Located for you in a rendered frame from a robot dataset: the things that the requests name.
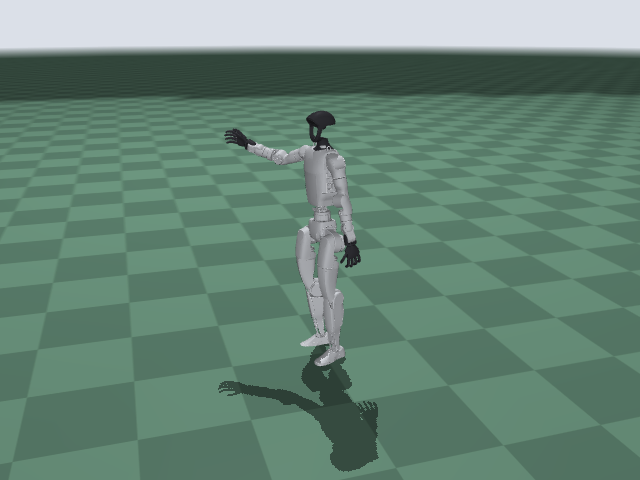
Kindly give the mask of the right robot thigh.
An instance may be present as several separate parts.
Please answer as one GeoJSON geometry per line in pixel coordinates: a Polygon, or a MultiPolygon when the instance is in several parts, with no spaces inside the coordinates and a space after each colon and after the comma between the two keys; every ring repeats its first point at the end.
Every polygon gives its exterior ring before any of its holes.
{"type": "Polygon", "coordinates": [[[308,225],[301,228],[297,234],[295,256],[299,274],[305,287],[313,296],[318,297],[322,293],[318,278],[313,277],[316,253],[314,252],[315,248],[310,245],[316,242],[309,234],[308,225]]]}

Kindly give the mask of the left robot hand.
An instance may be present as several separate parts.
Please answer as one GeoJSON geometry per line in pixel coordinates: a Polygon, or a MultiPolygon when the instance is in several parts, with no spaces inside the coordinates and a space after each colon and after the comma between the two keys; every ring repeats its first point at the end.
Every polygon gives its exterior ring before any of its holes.
{"type": "Polygon", "coordinates": [[[344,238],[344,244],[347,247],[345,249],[345,254],[344,254],[342,260],[340,261],[340,263],[343,263],[345,258],[347,258],[347,265],[345,265],[345,267],[348,268],[348,267],[352,267],[353,265],[356,265],[357,262],[359,263],[361,261],[361,258],[360,258],[360,254],[359,254],[360,253],[359,249],[355,245],[357,243],[356,240],[354,242],[348,243],[347,236],[344,235],[343,238],[344,238]],[[358,260],[357,260],[357,258],[358,258],[358,260]],[[351,259],[351,265],[350,265],[350,259],[351,259]]]}

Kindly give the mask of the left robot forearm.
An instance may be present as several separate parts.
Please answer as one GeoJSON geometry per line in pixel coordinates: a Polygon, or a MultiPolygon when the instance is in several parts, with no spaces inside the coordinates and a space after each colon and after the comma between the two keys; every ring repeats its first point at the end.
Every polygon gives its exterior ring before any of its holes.
{"type": "Polygon", "coordinates": [[[343,209],[338,211],[340,216],[341,231],[343,235],[347,236],[348,243],[354,242],[356,236],[354,233],[354,226],[352,224],[352,205],[347,195],[341,197],[341,205],[343,209]]]}

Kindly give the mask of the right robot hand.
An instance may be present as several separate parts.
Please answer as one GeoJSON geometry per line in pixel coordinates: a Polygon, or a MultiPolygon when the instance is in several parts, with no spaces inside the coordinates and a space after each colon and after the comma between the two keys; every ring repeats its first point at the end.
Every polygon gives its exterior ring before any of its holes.
{"type": "Polygon", "coordinates": [[[225,134],[224,136],[233,136],[233,137],[225,138],[225,140],[232,139],[232,141],[227,141],[226,144],[234,143],[234,144],[238,144],[239,146],[243,146],[243,147],[245,146],[246,150],[247,150],[248,144],[253,145],[253,146],[256,145],[256,142],[252,141],[251,139],[247,140],[246,136],[243,135],[243,133],[241,131],[239,131],[238,129],[227,130],[225,133],[227,133],[227,134],[225,134]],[[235,141],[233,141],[233,140],[235,140],[235,141]]]}

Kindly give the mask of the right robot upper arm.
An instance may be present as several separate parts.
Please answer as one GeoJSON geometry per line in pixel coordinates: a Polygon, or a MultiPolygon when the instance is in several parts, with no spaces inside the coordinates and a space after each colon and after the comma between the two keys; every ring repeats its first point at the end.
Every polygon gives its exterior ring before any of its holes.
{"type": "Polygon", "coordinates": [[[277,165],[286,165],[304,161],[304,155],[307,148],[311,146],[303,145],[301,148],[291,151],[289,154],[285,150],[279,150],[273,155],[273,161],[277,165]]]}

